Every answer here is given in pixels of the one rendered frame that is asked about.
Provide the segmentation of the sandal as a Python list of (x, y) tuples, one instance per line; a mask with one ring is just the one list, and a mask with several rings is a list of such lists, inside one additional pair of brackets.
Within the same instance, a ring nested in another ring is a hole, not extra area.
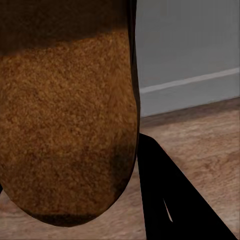
[(0, 185), (31, 217), (84, 225), (132, 176), (137, 0), (0, 0)]

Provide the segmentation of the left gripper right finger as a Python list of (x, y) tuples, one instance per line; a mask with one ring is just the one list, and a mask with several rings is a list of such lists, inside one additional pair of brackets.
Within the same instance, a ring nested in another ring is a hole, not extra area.
[(238, 240), (155, 139), (139, 133), (136, 157), (147, 240)]

